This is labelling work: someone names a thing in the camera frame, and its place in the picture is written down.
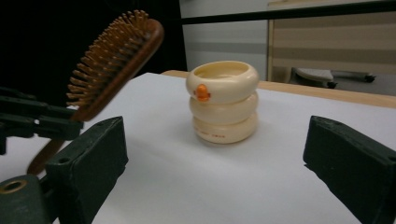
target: hairbrush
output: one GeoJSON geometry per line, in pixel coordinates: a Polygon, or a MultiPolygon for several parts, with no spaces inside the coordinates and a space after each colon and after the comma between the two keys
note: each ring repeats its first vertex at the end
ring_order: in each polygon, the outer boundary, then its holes
{"type": "MultiPolygon", "coordinates": [[[[133,78],[163,42],[163,27],[142,10],[116,18],[94,40],[77,64],[68,85],[73,121],[93,119],[133,78]]],[[[31,161],[27,173],[40,174],[64,140],[51,139],[31,161]]]]}

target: white wall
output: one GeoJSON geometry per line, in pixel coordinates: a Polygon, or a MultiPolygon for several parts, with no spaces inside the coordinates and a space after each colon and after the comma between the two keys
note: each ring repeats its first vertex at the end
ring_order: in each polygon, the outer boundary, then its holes
{"type": "MultiPolygon", "coordinates": [[[[264,11],[269,0],[179,0],[182,18],[264,11]]],[[[184,25],[189,71],[204,63],[236,60],[266,76],[267,21],[184,25]]]]}

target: cream jar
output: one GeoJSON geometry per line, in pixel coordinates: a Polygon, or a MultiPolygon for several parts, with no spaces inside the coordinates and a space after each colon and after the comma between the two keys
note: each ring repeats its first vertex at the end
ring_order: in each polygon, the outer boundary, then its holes
{"type": "Polygon", "coordinates": [[[222,61],[193,69],[187,76],[193,127],[213,143],[241,141],[258,124],[259,75],[248,63],[222,61]]]}
{"type": "Polygon", "coordinates": [[[248,63],[224,61],[207,63],[187,76],[187,91],[194,99],[211,104],[229,104],[249,97],[259,83],[259,75],[248,63]]]}

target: wooden table edge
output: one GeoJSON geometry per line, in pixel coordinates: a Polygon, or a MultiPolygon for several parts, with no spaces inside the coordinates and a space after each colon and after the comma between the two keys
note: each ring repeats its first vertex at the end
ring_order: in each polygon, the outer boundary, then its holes
{"type": "MultiPolygon", "coordinates": [[[[177,70],[169,70],[162,73],[162,75],[170,77],[186,77],[187,74],[188,72],[177,70]]],[[[314,96],[325,99],[350,102],[355,104],[396,108],[396,96],[390,95],[380,95],[355,91],[339,91],[268,81],[260,81],[258,88],[268,91],[282,91],[306,96],[314,96]]]]}

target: white table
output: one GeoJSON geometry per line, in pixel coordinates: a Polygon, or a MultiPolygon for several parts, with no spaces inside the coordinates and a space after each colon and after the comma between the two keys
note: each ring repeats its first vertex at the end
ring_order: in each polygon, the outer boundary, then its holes
{"type": "MultiPolygon", "coordinates": [[[[130,81],[94,123],[123,116],[130,161],[93,223],[359,223],[304,167],[312,115],[336,119],[396,149],[396,109],[258,90],[260,125],[249,139],[215,145],[191,125],[185,79],[130,81]]],[[[24,175],[48,139],[7,140],[0,181],[24,175]]]]}

